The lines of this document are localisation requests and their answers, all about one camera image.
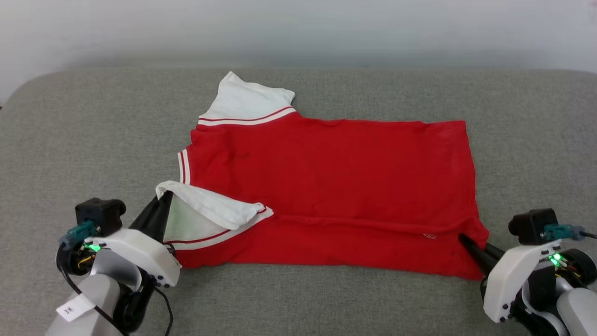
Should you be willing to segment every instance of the white wall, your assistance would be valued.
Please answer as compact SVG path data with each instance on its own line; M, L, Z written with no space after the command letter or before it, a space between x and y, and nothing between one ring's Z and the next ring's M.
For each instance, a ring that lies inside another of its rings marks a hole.
M0 103L97 66L597 72L597 0L1 0Z

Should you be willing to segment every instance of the gray table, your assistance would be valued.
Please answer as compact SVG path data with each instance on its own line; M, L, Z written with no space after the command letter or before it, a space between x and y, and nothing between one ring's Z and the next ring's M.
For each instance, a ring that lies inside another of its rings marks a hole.
M54 266L74 206L120 198L128 225L216 96L227 69L61 72L25 84L0 111L0 334L40 335L69 288ZM597 231L597 76L569 71L240 69L294 90L313 118L467 121L490 242L516 245L512 215L553 207ZM597 255L597 243L581 248ZM525 334L493 324L479 284L358 267L224 265L184 270L167 290L173 335ZM143 335L162 335L155 296Z

